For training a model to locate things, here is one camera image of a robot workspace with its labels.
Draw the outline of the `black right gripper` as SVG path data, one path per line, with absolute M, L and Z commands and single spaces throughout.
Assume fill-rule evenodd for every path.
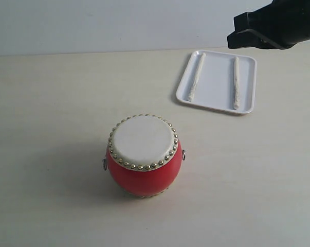
M 310 1 L 272 1 L 233 18 L 229 49 L 289 49 L 310 40 Z

